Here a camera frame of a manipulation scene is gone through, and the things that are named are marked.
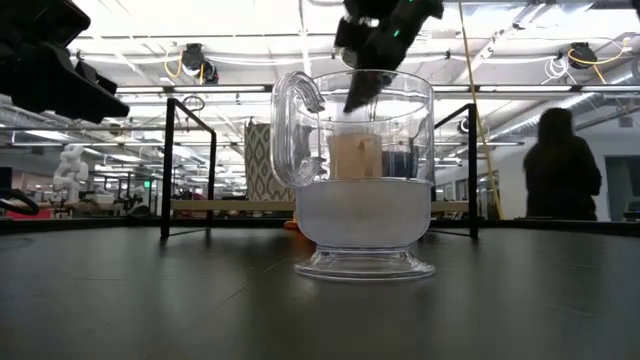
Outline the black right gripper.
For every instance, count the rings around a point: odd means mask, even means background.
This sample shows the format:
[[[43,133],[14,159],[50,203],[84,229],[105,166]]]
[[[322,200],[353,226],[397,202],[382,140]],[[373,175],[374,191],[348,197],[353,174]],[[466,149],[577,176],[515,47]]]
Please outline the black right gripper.
[[[430,17],[441,19],[442,0],[344,0],[334,46],[356,56],[344,113],[369,104],[393,82],[393,73]]]

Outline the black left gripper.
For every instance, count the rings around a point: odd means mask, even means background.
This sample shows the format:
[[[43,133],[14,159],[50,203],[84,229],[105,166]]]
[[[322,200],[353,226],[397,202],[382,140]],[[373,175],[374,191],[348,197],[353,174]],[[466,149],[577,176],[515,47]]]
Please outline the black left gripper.
[[[69,0],[1,0],[1,41],[10,46],[66,47],[90,24]],[[65,50],[47,43],[1,56],[1,93],[15,106],[92,123],[129,114],[116,97],[116,83],[82,60],[73,64]]]

